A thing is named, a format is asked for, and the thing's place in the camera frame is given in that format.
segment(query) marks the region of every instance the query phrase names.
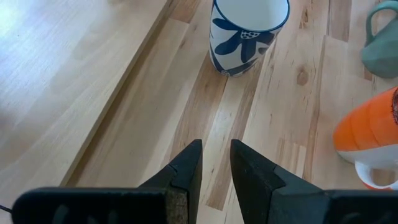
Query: light wooden surface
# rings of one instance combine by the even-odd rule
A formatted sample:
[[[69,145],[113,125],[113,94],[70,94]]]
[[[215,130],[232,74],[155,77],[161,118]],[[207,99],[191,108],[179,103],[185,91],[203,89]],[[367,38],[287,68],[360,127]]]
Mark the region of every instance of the light wooden surface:
[[[229,168],[229,142],[238,138],[321,188],[364,189],[353,165],[335,153],[331,134],[354,107],[398,84],[370,74],[360,61],[364,20],[378,2],[291,1],[290,19],[264,61],[226,78],[207,54],[212,0],[181,0],[194,15],[177,6],[68,184],[135,187],[201,138],[198,223],[242,224]],[[391,16],[380,13],[377,29]]]
[[[1,205],[69,178],[169,3],[0,1]]]

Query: white cup with blue floral pattern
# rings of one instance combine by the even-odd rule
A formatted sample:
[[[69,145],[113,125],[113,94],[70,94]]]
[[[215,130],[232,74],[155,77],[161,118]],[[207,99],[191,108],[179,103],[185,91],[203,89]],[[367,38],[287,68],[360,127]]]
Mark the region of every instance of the white cup with blue floral pattern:
[[[261,58],[289,17],[289,0],[213,0],[210,58],[236,77]]]

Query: green mug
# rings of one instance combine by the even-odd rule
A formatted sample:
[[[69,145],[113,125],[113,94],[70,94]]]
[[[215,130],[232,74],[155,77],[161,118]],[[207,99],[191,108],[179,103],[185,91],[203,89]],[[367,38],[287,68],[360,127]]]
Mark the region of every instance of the green mug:
[[[368,14],[362,62],[371,73],[381,78],[395,78],[398,77],[398,16],[376,35],[372,34],[373,15],[385,9],[398,14],[398,1],[382,2]]]

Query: cable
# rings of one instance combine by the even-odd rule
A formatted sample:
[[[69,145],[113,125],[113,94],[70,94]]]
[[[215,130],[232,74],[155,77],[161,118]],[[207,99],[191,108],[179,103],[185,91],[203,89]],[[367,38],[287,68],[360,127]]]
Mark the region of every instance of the cable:
[[[4,207],[4,206],[2,206],[2,205],[0,205],[0,209],[1,209],[1,210],[4,210],[4,211],[6,211],[6,212],[9,212],[9,213],[12,212],[11,209],[9,209],[9,208],[7,208],[7,207]]]

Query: orange and white mug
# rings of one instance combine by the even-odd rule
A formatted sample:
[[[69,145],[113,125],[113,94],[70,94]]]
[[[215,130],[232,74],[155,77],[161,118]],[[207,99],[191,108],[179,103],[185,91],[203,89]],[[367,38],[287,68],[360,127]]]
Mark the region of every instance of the orange and white mug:
[[[339,155],[355,164],[362,182],[374,190],[398,190],[398,181],[376,185],[371,169],[398,169],[398,86],[353,110],[336,127]]]

